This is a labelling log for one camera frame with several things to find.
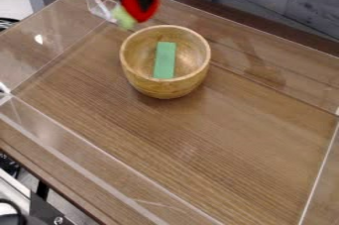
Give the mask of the red plush fruit green leaf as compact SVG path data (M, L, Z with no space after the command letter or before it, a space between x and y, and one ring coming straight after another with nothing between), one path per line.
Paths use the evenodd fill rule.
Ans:
M148 8L141 7L140 0L119 0L111 10L111 17L116 25L129 30L139 23L147 22L155 15L160 0L151 0Z

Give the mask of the wooden bowl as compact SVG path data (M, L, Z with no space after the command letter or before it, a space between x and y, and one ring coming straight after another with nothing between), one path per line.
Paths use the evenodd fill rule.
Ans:
M119 51L129 84L159 99L179 98L197 88L211 58L211 47L203 36L175 25L157 25L132 33Z

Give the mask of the green rectangular block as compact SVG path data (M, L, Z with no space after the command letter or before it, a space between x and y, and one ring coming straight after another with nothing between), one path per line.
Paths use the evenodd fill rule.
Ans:
M153 63L155 78L168 79L175 75L176 44L159 42L156 44L156 54Z

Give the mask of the clear acrylic enclosure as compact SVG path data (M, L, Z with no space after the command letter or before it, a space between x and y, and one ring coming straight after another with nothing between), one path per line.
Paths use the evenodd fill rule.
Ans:
M339 43L203 0L156 24L207 39L200 87L129 85L127 32L57 0L0 33L0 151L101 225L339 225Z

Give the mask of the black metal bracket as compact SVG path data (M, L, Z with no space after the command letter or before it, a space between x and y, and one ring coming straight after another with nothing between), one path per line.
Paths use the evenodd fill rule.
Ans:
M38 195L30 193L26 225L76 225Z

